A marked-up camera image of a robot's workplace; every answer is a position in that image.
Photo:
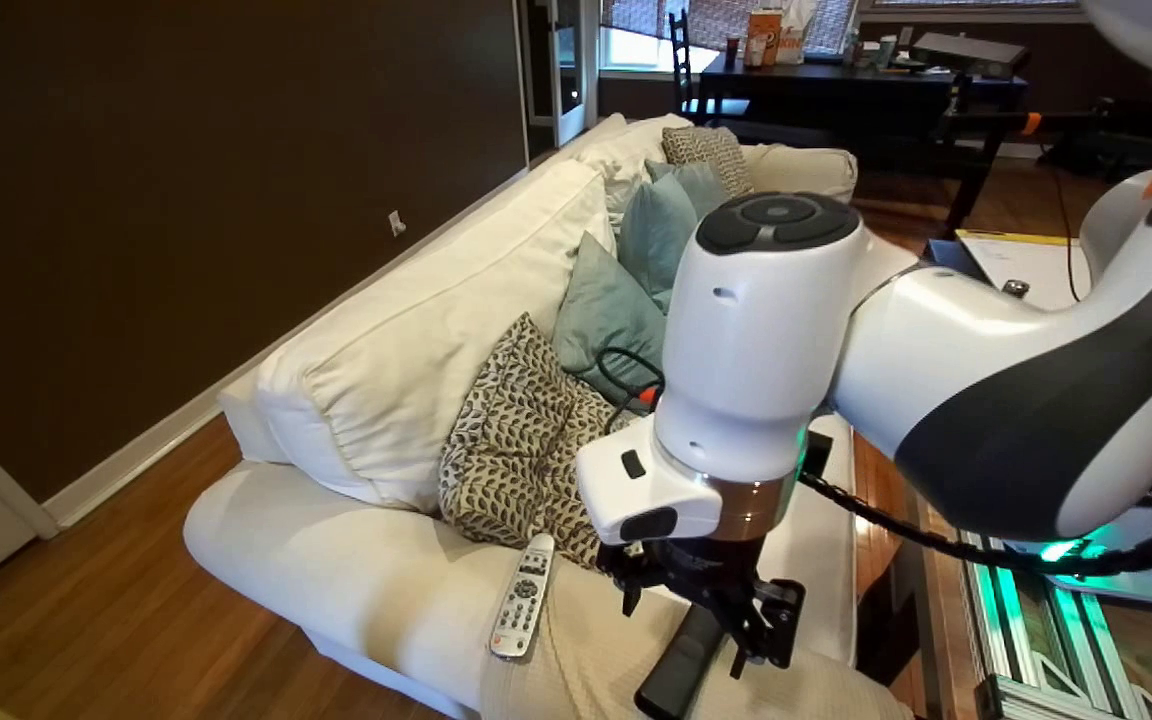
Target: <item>table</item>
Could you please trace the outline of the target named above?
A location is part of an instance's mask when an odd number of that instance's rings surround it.
[[[842,144],[864,166],[958,177],[961,187],[940,228],[953,234],[974,215],[1000,144],[1026,126],[1027,82],[851,65],[749,69],[717,55],[697,75],[699,124],[732,124],[720,116],[724,94],[749,94],[746,119],[789,126],[806,144]]]

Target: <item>wooden floor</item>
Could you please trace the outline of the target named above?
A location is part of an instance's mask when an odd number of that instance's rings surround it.
[[[974,228],[1071,232],[1103,184],[1006,158]],[[949,184],[864,177],[870,224],[915,248]],[[179,525],[200,488],[238,465],[221,419],[150,468],[60,539],[0,569],[0,709],[42,720],[83,714],[430,714],[320,661],[286,621],[206,576]],[[900,504],[900,474],[861,442],[872,504]],[[861,592],[897,545],[861,530]]]

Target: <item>couch armrest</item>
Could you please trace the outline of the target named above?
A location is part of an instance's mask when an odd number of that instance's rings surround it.
[[[760,190],[819,190],[848,205],[861,180],[845,149],[746,144],[740,157]]]
[[[262,419],[256,372],[238,376],[221,393],[221,412],[223,412],[229,432],[239,440],[243,460],[290,460]]]

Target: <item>remote control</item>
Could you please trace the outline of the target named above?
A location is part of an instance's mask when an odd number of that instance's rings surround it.
[[[502,604],[502,616],[492,629],[492,656],[526,661],[532,651],[554,558],[555,558],[554,536],[532,536],[532,545],[526,549],[521,571],[512,576],[512,589]]]

